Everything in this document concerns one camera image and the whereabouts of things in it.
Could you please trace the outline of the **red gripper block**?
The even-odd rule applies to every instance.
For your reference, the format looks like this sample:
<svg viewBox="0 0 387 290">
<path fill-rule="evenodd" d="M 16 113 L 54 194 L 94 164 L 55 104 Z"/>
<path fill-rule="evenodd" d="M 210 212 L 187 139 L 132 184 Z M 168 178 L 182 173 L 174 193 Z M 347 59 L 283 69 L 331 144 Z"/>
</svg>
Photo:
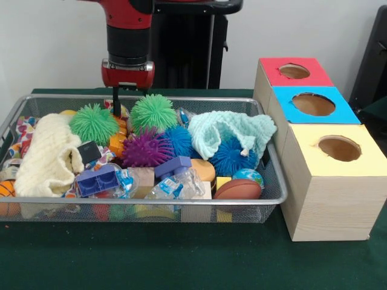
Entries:
<svg viewBox="0 0 387 290">
<path fill-rule="evenodd" d="M 153 62 L 146 62 L 140 66 L 123 67 L 113 65 L 111 62 L 103 62 L 101 73 L 103 84 L 106 87 L 112 87 L 113 114 L 120 117 L 119 87 L 149 89 L 154 81 L 155 65 Z"/>
</svg>

